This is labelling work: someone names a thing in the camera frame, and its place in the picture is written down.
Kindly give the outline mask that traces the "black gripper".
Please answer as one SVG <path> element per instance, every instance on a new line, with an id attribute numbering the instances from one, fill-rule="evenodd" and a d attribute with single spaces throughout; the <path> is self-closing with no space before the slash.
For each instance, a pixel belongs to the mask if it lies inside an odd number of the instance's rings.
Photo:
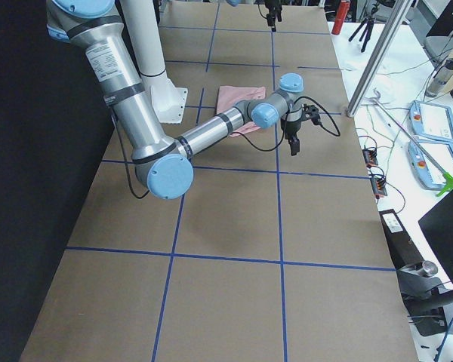
<path id="1" fill-rule="evenodd" d="M 270 19 L 272 32 L 276 31 L 276 19 L 282 18 L 282 4 L 280 0 L 265 0 L 264 5 L 268 10 L 267 19 Z"/>
<path id="2" fill-rule="evenodd" d="M 291 156 L 300 152 L 300 140 L 297 138 L 297 132 L 301 129 L 304 121 L 311 121 L 314 125 L 320 125 L 319 109 L 314 105 L 302 105 L 298 110 L 281 118 L 281 129 L 284 138 L 288 141 Z"/>

